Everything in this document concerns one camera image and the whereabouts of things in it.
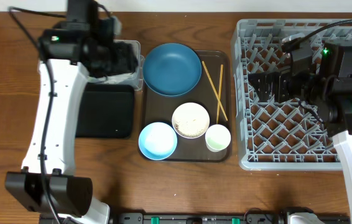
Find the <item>white cup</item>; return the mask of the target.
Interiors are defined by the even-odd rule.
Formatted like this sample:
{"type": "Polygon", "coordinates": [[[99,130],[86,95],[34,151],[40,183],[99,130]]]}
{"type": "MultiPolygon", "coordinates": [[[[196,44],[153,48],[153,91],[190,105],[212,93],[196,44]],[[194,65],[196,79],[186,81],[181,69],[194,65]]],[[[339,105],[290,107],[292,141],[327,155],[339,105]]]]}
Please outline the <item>white cup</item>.
{"type": "Polygon", "coordinates": [[[214,124],[205,133],[205,143],[211,152],[222,151],[231,143],[231,133],[225,126],[214,124]]]}

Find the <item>light blue bowl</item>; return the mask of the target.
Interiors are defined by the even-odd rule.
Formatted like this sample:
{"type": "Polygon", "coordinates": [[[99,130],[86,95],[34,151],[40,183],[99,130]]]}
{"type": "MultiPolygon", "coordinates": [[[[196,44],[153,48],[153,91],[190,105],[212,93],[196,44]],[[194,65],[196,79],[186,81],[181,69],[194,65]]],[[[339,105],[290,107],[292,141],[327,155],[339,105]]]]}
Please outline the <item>light blue bowl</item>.
{"type": "Polygon", "coordinates": [[[154,161],[161,161],[171,156],[177,144],[177,134],[173,127],[163,122],[154,122],[145,126],[138,139],[141,154],[154,161]]]}

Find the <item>pink bowl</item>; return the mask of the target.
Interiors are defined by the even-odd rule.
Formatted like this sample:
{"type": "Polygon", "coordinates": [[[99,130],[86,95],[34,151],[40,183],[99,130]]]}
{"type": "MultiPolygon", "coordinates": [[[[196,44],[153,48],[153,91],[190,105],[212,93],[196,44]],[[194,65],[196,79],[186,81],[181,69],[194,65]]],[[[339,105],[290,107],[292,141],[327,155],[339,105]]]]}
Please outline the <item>pink bowl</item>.
{"type": "Polygon", "coordinates": [[[207,110],[206,110],[202,105],[199,105],[198,103],[184,103],[184,104],[178,106],[178,107],[175,109],[175,111],[174,111],[174,113],[173,113],[173,115],[172,115],[172,126],[173,126],[174,130],[176,131],[176,133],[177,133],[178,135],[180,135],[180,136],[183,137],[183,138],[187,138],[187,137],[182,136],[182,135],[176,130],[176,128],[175,128],[175,126],[174,126],[174,116],[175,116],[175,114],[177,113],[177,111],[180,110],[180,109],[182,109],[182,108],[196,108],[196,109],[199,109],[199,108],[200,108],[201,110],[205,111],[205,112],[206,112],[206,115],[207,115],[207,119],[208,119],[208,128],[209,128],[209,125],[210,125],[210,117],[209,117],[209,114],[208,114],[207,110]]]}

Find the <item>leftover rice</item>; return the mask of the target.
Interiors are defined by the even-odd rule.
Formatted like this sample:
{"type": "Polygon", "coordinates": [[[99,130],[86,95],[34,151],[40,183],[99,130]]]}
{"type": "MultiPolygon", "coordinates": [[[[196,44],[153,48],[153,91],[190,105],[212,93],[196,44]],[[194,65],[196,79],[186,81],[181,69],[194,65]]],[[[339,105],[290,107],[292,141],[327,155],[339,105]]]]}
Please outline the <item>leftover rice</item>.
{"type": "Polygon", "coordinates": [[[184,137],[199,137],[208,128],[206,112],[200,108],[182,108],[174,116],[174,126],[184,137]]]}

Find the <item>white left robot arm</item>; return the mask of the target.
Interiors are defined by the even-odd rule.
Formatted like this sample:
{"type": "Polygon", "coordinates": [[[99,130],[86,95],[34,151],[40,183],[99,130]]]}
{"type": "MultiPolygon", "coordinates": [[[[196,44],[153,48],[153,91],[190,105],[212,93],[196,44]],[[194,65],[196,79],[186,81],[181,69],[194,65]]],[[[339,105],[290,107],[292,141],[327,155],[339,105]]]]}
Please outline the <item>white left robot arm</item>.
{"type": "Polygon", "coordinates": [[[91,78],[134,73],[131,44],[115,40],[117,17],[101,19],[94,0],[68,1],[67,12],[32,44],[39,55],[40,95],[34,130],[18,172],[6,190],[28,211],[57,223],[108,223],[110,207],[93,196],[93,183],[75,172],[80,103],[91,78]]]}

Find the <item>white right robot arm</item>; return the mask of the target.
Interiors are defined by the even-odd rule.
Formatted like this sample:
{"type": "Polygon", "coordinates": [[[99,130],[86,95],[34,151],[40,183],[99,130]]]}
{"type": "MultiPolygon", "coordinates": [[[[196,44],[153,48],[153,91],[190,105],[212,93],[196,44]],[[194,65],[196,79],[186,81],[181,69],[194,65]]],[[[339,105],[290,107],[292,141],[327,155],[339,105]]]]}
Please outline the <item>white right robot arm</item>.
{"type": "Polygon", "coordinates": [[[260,101],[298,98],[317,107],[315,116],[323,122],[342,165],[352,223],[352,40],[326,41],[319,72],[312,67],[310,44],[294,40],[285,46],[292,47],[288,67],[251,73],[248,82],[260,101]]]}

